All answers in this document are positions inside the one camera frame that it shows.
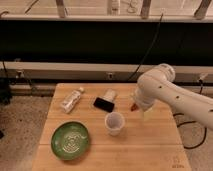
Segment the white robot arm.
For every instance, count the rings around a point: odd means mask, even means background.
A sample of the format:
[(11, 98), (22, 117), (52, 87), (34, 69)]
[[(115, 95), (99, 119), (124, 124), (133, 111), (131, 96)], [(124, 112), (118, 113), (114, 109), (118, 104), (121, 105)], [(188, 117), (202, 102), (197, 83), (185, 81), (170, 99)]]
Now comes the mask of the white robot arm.
[(181, 88), (174, 79), (174, 68), (165, 63), (146, 71), (137, 80), (135, 104), (146, 112), (158, 99), (213, 130), (213, 98)]

